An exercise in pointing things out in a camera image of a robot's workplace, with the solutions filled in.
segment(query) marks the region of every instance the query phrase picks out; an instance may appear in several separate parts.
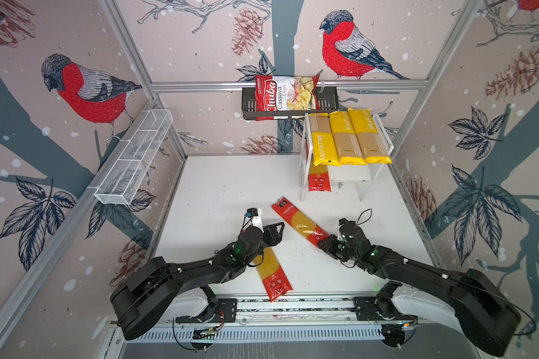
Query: black metal shelf basket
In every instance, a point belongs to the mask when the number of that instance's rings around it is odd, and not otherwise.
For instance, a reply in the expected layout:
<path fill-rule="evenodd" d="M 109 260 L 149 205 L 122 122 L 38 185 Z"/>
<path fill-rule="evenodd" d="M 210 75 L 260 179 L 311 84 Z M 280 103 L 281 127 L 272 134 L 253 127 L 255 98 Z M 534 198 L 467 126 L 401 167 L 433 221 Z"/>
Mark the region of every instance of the black metal shelf basket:
<path fill-rule="evenodd" d="M 244 119 L 255 121 L 256 117 L 287 116 L 292 119 L 294 116 L 304 116 L 306 113 L 323 113 L 339 110 L 339 98 L 337 97 L 337 87 L 325 86 L 316 87 L 314 90 L 319 110 L 292 110 L 292 111 L 256 111 L 256 89 L 245 87 L 241 89 L 241 110 Z"/>

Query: leaf illustration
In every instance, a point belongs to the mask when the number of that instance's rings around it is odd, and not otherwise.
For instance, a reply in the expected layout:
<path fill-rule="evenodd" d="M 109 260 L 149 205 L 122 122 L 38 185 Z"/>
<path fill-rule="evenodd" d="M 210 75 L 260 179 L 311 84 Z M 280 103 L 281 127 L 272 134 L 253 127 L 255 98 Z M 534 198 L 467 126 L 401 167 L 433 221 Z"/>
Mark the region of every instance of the leaf illustration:
<path fill-rule="evenodd" d="M 128 208 L 132 212 L 139 212 L 146 209 L 146 207 L 152 203 L 154 198 L 156 198 L 156 196 L 152 196 L 148 191 L 138 190 Z"/>
<path fill-rule="evenodd" d="M 16 185 L 18 186 L 18 190 L 22 196 L 30 200 L 39 202 L 46 198 L 46 192 L 44 192 L 42 187 L 38 186 L 37 184 L 24 181 L 16 177 Z"/>
<path fill-rule="evenodd" d="M 294 121 L 290 119 L 278 119 L 278 129 L 285 136 L 294 128 Z"/>
<path fill-rule="evenodd" d="M 259 75 L 258 68 L 252 65 L 246 65 L 244 67 L 236 68 L 237 71 L 240 71 L 242 74 L 246 76 L 255 76 Z"/>
<path fill-rule="evenodd" d="M 36 215 L 36 208 L 41 205 L 41 202 L 30 202 L 15 208 L 4 221 L 0 238 L 22 231 Z"/>
<path fill-rule="evenodd" d="M 485 200 L 490 205 L 521 220 L 521 210 L 511 193 L 496 184 L 485 186 L 484 191 Z"/>
<path fill-rule="evenodd" d="M 460 134 L 479 134 L 479 127 L 470 119 L 460 118 L 447 125 Z"/>
<path fill-rule="evenodd" d="M 451 172 L 453 174 L 453 179 L 455 179 L 457 185 L 463 190 L 471 192 L 477 188 L 475 187 L 475 180 L 473 177 L 469 176 L 464 170 L 451 165 Z"/>
<path fill-rule="evenodd" d="M 449 217 L 459 217 L 473 205 L 473 193 L 466 191 L 454 192 L 446 201 L 446 208 L 443 215 Z"/>
<path fill-rule="evenodd" d="M 258 63 L 258 67 L 260 69 L 261 74 L 260 75 L 266 75 L 268 72 L 268 61 L 266 61 L 265 56 L 260 57 L 260 61 Z"/>
<path fill-rule="evenodd" d="M 294 131 L 298 136 L 302 137 L 303 135 L 303 121 L 300 119 L 294 120 Z"/>
<path fill-rule="evenodd" d="M 480 145 L 485 138 L 479 134 L 465 136 L 459 141 L 456 147 L 461 147 L 463 149 L 472 149 Z"/>
<path fill-rule="evenodd" d="M 455 247 L 457 248 L 457 254 L 459 255 L 461 264 L 463 264 L 473 250 L 476 229 L 477 220 L 473 208 L 467 209 L 455 220 Z"/>
<path fill-rule="evenodd" d="M 106 217 L 120 229 L 134 227 L 134 221 L 131 219 L 131 211 L 124 205 L 106 205 Z"/>
<path fill-rule="evenodd" d="M 481 237 L 483 237 L 489 248 L 497 256 L 499 241 L 501 240 L 501 226 L 499 225 L 499 218 L 497 218 L 495 209 L 484 199 L 477 201 L 476 209 L 479 234 L 481 234 Z"/>
<path fill-rule="evenodd" d="M 503 122 L 507 118 L 507 115 L 508 115 L 507 113 L 504 113 L 503 115 L 499 115 L 496 118 L 494 118 L 493 121 L 491 121 L 491 123 L 489 124 L 489 127 L 487 128 L 487 134 L 489 136 L 499 131 L 499 129 L 503 125 Z"/>
<path fill-rule="evenodd" d="M 48 233 L 54 234 L 59 226 L 64 222 L 64 212 L 54 203 L 47 202 L 46 208 L 46 224 Z"/>
<path fill-rule="evenodd" d="M 24 269 L 28 271 L 42 252 L 46 236 L 46 212 L 48 202 L 34 204 L 30 221 L 26 224 L 18 243 L 18 256 Z"/>
<path fill-rule="evenodd" d="M 475 126 L 479 129 L 479 133 L 486 134 L 487 115 L 485 112 L 471 106 L 471 121 L 475 123 Z"/>
<path fill-rule="evenodd" d="M 90 215 L 90 224 L 88 225 L 88 236 L 86 238 L 92 237 L 100 228 L 104 225 L 106 221 L 106 212 L 108 211 L 107 205 L 102 204 L 101 202 L 96 202 L 93 205 L 92 214 Z"/>
<path fill-rule="evenodd" d="M 58 191 L 54 193 L 52 198 L 54 199 L 54 203 L 60 207 L 72 208 L 74 207 L 74 205 L 76 205 L 76 201 L 74 200 L 74 197 L 72 197 L 71 194 L 65 191 Z"/>
<path fill-rule="evenodd" d="M 475 156 L 473 157 L 474 160 L 481 160 L 491 150 L 491 142 L 485 141 L 479 147 L 477 147 L 477 152 L 475 152 Z"/>

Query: yellow pasta package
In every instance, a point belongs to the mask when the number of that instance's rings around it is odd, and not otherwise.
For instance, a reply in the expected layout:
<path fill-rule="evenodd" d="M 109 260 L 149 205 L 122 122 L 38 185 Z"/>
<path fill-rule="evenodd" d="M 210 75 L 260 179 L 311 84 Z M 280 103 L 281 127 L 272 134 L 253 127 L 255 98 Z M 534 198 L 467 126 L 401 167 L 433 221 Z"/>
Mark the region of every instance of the yellow pasta package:
<path fill-rule="evenodd" d="M 381 135 L 370 111 L 349 109 L 348 112 L 366 164 L 393 163 L 381 142 Z"/>
<path fill-rule="evenodd" d="M 345 111 L 332 112 L 329 114 L 329 122 L 340 164 L 366 164 L 361 155 L 358 138 L 355 136 L 348 113 Z"/>
<path fill-rule="evenodd" d="M 264 249 L 264 255 L 255 257 L 253 264 L 257 265 L 258 274 L 266 288 L 270 302 L 276 300 L 280 295 L 291 291 L 290 281 L 283 272 L 271 247 Z"/>
<path fill-rule="evenodd" d="M 329 237 L 329 234 L 325 233 L 320 226 L 316 225 L 313 220 L 303 214 L 302 211 L 288 201 L 287 198 L 280 198 L 280 200 L 271 207 L 281 218 L 289 223 L 297 233 L 309 240 L 314 246 L 317 247 L 319 241 L 323 241 Z"/>
<path fill-rule="evenodd" d="M 316 166 L 319 164 L 339 166 L 336 144 L 333 141 L 328 114 L 310 114 L 309 128 L 311 130 L 311 139 L 313 140 L 313 164 Z"/>

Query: white table surface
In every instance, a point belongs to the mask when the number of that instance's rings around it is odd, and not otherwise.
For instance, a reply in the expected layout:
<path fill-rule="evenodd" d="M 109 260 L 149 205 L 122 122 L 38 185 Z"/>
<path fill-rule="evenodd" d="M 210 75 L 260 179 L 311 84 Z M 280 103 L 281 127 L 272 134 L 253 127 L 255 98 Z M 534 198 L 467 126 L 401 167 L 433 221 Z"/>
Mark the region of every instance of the white table surface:
<path fill-rule="evenodd" d="M 178 263 L 211 257 L 216 249 L 236 240 L 248 208 L 262 208 L 265 225 L 282 222 L 271 205 L 285 196 L 328 233 L 336 230 L 340 218 L 356 220 L 362 210 L 372 208 L 371 220 L 361 226 L 372 244 L 431 264 L 387 166 L 363 203 L 354 185 L 333 182 L 332 192 L 309 192 L 300 202 L 298 162 L 299 155 L 287 154 L 189 157 L 155 256 Z M 287 223 L 282 242 L 273 250 L 293 287 L 292 294 L 378 291 L 386 282 L 357 267 L 345 268 Z M 266 294 L 255 268 L 211 287 L 223 295 Z"/>

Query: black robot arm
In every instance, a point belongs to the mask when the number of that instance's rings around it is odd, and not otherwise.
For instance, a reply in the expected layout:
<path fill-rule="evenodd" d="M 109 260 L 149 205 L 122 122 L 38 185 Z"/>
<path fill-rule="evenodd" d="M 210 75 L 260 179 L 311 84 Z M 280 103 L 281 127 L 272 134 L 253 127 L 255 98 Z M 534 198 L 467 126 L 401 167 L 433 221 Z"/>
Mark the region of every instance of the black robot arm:
<path fill-rule="evenodd" d="M 257 216 L 256 209 L 246 217 Z M 124 338 L 132 340 L 152 328 L 180 293 L 208 284 L 224 283 L 242 274 L 266 247 L 281 242 L 284 223 L 240 231 L 236 242 L 216 251 L 208 259 L 188 263 L 166 263 L 155 257 L 120 285 L 110 300 Z"/>
<path fill-rule="evenodd" d="M 341 238 L 331 235 L 321 241 L 318 246 L 322 250 L 342 262 L 354 260 L 369 274 L 408 284 L 444 301 L 455 310 L 463 334 L 475 346 L 503 356 L 521 316 L 484 274 L 475 269 L 466 273 L 445 270 L 411 260 L 390 248 L 371 245 L 354 221 L 342 219 L 340 225 Z M 387 311 L 387 301 L 383 304 L 380 312 Z"/>

